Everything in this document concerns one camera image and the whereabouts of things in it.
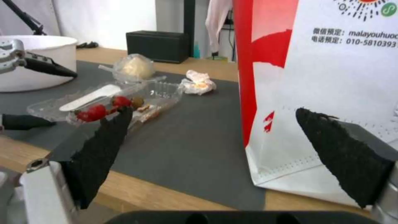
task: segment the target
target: black foam pad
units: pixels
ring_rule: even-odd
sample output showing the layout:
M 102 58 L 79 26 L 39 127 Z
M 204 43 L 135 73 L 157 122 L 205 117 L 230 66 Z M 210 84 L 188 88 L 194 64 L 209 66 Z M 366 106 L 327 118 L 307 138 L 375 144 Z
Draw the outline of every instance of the black foam pad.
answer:
M 357 124 L 304 108 L 296 118 L 342 189 L 361 208 L 373 204 L 398 159 L 396 150 Z

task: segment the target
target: white pot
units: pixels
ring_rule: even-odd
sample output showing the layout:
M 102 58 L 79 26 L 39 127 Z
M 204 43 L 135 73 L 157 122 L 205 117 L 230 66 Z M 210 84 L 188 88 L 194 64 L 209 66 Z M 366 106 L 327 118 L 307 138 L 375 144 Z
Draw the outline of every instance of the white pot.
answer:
M 54 62 L 76 72 L 76 43 L 70 37 L 16 35 L 0 36 L 0 41 L 19 39 L 25 51 L 50 57 Z M 73 79 L 49 75 L 17 67 L 9 73 L 0 73 L 0 92 L 19 92 L 56 86 Z

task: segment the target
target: black speaker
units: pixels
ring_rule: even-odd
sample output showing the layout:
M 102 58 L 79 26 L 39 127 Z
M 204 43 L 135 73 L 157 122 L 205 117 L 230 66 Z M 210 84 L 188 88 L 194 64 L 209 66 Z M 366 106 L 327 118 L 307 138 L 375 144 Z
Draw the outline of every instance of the black speaker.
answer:
M 135 31 L 126 33 L 128 54 L 141 54 L 157 62 L 181 63 L 189 55 L 185 33 Z

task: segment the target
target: white shopping bag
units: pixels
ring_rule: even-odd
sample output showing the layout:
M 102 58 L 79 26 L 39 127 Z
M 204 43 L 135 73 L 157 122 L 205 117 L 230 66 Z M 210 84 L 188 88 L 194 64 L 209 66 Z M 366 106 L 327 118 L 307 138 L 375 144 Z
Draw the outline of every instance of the white shopping bag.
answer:
M 359 124 L 398 148 L 398 0 L 235 0 L 244 143 L 255 185 L 356 205 L 295 118 Z

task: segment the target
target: clear plastic lid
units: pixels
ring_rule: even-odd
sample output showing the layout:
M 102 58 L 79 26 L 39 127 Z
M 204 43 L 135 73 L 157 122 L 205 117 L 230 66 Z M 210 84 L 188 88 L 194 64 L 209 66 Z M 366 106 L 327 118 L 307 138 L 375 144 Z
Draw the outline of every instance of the clear plastic lid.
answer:
M 32 104 L 28 106 L 27 111 L 31 115 L 50 121 L 67 121 L 79 125 L 98 120 L 91 121 L 91 118 L 85 119 L 82 116 L 90 110 L 96 110 L 98 114 L 104 113 L 105 110 L 106 117 L 117 114 L 114 110 L 114 97 L 124 97 L 131 101 L 142 98 L 144 104 L 134 111 L 132 123 L 145 122 L 177 103 L 181 99 L 182 92 L 178 84 L 155 81 L 136 84 L 112 82 L 59 99 Z

